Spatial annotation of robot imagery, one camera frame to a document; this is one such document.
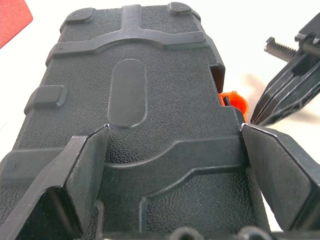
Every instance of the red surface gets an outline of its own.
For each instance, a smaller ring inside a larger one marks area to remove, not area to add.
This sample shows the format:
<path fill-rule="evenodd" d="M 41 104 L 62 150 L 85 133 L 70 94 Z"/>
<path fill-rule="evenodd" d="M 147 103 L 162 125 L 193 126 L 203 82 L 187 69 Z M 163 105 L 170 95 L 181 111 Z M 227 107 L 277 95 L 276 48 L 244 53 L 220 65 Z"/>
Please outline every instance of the red surface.
<path fill-rule="evenodd" d="M 24 0 L 0 0 L 0 48 L 32 20 Z"/>

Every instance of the textured plastic surface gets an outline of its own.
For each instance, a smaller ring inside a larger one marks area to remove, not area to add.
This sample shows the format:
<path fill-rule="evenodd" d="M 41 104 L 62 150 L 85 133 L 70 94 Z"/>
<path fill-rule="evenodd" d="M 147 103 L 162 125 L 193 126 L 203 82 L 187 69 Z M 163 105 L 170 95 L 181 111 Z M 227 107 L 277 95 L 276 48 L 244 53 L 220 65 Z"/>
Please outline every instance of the textured plastic surface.
<path fill-rule="evenodd" d="M 259 187 L 280 227 L 318 230 L 320 165 L 276 130 L 245 125 L 242 135 Z"/>
<path fill-rule="evenodd" d="M 63 148 L 55 147 L 11 151 L 1 162 L 0 182 L 3 185 L 28 187 L 62 150 Z"/>
<path fill-rule="evenodd" d="M 82 129 L 110 124 L 97 197 L 102 233 L 185 225 L 201 233 L 268 230 L 240 137 L 243 115 L 218 97 L 219 53 L 191 8 L 168 9 L 133 5 L 72 13 L 83 19 L 69 15 L 41 82 L 66 86 L 64 104 L 30 110 L 14 149 L 64 148 Z"/>
<path fill-rule="evenodd" d="M 109 128 L 73 136 L 36 176 L 0 228 L 3 240 L 72 240 L 87 229 L 101 182 Z"/>
<path fill-rule="evenodd" d="M 5 186 L 2 184 L 0 188 L 0 226 L 5 222 L 28 187 L 18 184 L 16 186 Z"/>

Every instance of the white background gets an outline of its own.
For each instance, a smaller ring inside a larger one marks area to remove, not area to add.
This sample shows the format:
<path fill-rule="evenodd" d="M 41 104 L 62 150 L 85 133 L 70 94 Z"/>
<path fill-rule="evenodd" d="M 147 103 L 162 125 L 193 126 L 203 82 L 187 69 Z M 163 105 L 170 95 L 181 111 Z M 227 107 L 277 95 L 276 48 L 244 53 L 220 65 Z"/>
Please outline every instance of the white background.
<path fill-rule="evenodd" d="M 226 67 L 224 92 L 238 91 L 251 112 L 267 83 L 286 65 L 264 52 L 265 41 L 297 47 L 294 36 L 320 11 L 319 0 L 184 0 L 201 16 Z M 46 71 L 49 51 L 68 14 L 81 8 L 166 5 L 168 0 L 26 0 L 33 21 L 0 49 L 0 160 L 11 151 L 24 121 L 24 108 Z M 271 128 L 291 135 L 318 163 L 320 96 Z M 270 227 L 280 230 L 267 207 Z"/>

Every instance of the black plastic case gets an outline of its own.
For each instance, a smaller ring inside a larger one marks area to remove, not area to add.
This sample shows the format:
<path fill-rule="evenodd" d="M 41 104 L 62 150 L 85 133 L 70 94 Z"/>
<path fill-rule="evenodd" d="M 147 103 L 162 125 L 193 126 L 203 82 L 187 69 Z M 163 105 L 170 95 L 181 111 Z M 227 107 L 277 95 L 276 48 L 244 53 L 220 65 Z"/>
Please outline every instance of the black plastic case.
<path fill-rule="evenodd" d="M 84 238 L 94 239 L 97 229 L 269 231 L 240 133 L 244 118 L 220 104 L 225 68 L 195 11 L 182 3 L 85 8 L 60 31 L 1 162 L 0 226 L 73 135 L 109 124 Z"/>

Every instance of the rubber corner bumper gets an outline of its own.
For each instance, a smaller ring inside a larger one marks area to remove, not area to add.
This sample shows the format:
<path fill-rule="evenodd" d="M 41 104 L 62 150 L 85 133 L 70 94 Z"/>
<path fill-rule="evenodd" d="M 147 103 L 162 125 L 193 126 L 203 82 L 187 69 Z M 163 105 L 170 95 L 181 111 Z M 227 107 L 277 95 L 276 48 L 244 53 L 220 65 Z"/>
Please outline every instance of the rubber corner bumper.
<path fill-rule="evenodd" d="M 64 85 L 39 86 L 30 96 L 24 114 L 32 109 L 56 109 L 61 107 L 66 100 L 68 88 Z"/>
<path fill-rule="evenodd" d="M 201 17 L 200 15 L 194 11 L 191 7 L 188 5 L 181 3 L 181 2 L 171 2 L 167 5 L 168 12 L 173 16 L 181 16 L 181 15 L 194 15 L 200 22 Z"/>
<path fill-rule="evenodd" d="M 60 27 L 62 33 L 64 27 L 68 24 L 86 24 L 95 18 L 96 9 L 92 7 L 83 8 L 70 13 Z"/>

